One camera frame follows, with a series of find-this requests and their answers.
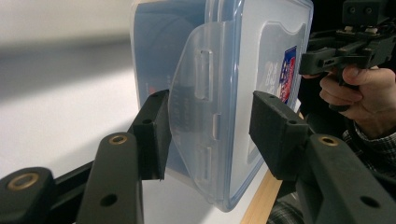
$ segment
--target wooden strip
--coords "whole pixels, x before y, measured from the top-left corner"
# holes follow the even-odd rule
[[[259,188],[254,194],[244,217],[242,224],[266,223],[274,205],[276,195],[279,192],[281,180],[277,180],[268,170]]]

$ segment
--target plastic container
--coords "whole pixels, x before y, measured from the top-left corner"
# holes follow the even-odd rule
[[[294,108],[312,13],[307,0],[134,3],[140,101],[171,90],[174,146],[195,188],[224,212],[263,163],[248,135],[252,93]]]

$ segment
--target clear plastic container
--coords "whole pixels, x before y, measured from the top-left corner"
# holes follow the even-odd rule
[[[140,100],[171,90],[174,147],[195,188],[224,212],[263,163],[248,135],[252,93],[273,93],[294,108],[312,13],[308,0],[134,3]]]

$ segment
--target human hand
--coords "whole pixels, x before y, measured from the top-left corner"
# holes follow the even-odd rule
[[[350,105],[340,112],[355,122],[369,138],[388,135],[396,128],[395,73],[386,68],[359,69],[347,66],[343,71],[345,83],[359,86],[357,91],[339,86],[335,73],[320,81],[320,97],[331,105]]]

